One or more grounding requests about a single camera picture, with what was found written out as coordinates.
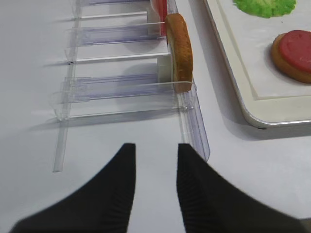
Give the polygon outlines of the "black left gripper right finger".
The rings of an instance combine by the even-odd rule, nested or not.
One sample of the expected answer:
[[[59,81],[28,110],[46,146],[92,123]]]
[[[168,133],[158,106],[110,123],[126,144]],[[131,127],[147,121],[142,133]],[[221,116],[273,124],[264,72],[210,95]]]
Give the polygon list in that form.
[[[189,144],[178,145],[177,194],[188,233],[305,233],[297,218],[240,191]]]

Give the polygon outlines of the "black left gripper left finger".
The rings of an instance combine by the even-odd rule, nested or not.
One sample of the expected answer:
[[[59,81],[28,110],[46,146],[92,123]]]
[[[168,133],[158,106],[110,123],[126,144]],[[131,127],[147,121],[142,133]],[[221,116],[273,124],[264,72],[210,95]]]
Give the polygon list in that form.
[[[13,233],[125,233],[136,187],[136,146],[123,144],[91,180],[16,223]]]

